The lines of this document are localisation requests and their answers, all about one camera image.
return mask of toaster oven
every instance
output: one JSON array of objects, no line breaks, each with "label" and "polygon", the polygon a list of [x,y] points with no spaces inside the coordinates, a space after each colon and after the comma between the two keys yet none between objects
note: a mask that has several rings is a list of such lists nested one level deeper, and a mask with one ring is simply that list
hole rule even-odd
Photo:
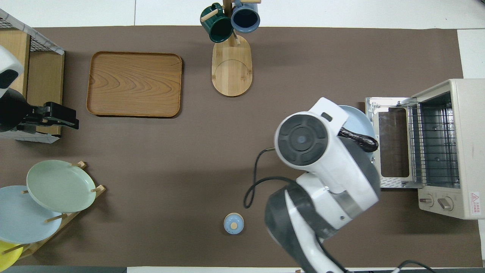
[{"label": "toaster oven", "polygon": [[411,98],[366,98],[382,188],[418,188],[420,209],[485,219],[485,79],[451,79]]}]

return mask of white floor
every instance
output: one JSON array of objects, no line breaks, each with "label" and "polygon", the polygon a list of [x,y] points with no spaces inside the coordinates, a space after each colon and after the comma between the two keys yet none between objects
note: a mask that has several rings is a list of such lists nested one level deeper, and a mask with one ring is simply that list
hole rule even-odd
[{"label": "white floor", "polygon": [[[394,268],[347,268],[350,271],[382,271]],[[405,267],[406,270],[422,269],[419,267]],[[128,267],[127,273],[292,273],[301,268],[292,267],[157,267],[140,266]]]},{"label": "white floor", "polygon": [[[0,0],[0,9],[34,28],[199,25],[212,2]],[[262,0],[259,14],[261,27],[458,29],[463,77],[485,78],[485,4],[479,0]],[[479,227],[485,257],[485,220]]]}]

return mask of green plate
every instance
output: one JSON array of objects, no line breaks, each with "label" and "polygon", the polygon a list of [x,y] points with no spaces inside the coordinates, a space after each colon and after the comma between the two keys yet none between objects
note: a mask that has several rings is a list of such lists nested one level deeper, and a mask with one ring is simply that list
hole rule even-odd
[{"label": "green plate", "polygon": [[96,197],[91,177],[81,168],[61,160],[35,164],[27,174],[27,188],[41,206],[56,212],[77,212],[89,207]]}]

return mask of mug handle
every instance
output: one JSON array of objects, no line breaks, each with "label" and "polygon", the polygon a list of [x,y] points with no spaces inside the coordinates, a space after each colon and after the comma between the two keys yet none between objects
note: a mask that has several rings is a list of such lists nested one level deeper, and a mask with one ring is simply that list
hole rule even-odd
[{"label": "mug handle", "polygon": [[224,9],[222,8],[221,4],[219,3],[214,3],[212,4],[212,10],[218,10],[217,14],[218,15],[224,15]]}]

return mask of yellow plate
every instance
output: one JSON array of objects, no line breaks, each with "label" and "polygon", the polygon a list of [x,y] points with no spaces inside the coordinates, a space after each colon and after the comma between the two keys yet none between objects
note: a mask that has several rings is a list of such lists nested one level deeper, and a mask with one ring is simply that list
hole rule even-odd
[{"label": "yellow plate", "polygon": [[12,243],[0,241],[0,272],[4,271],[5,269],[13,265],[20,257],[20,254],[22,254],[22,250],[24,248],[21,247],[19,249],[15,249],[14,251],[3,255],[1,253],[17,245],[18,244],[12,244]]}]

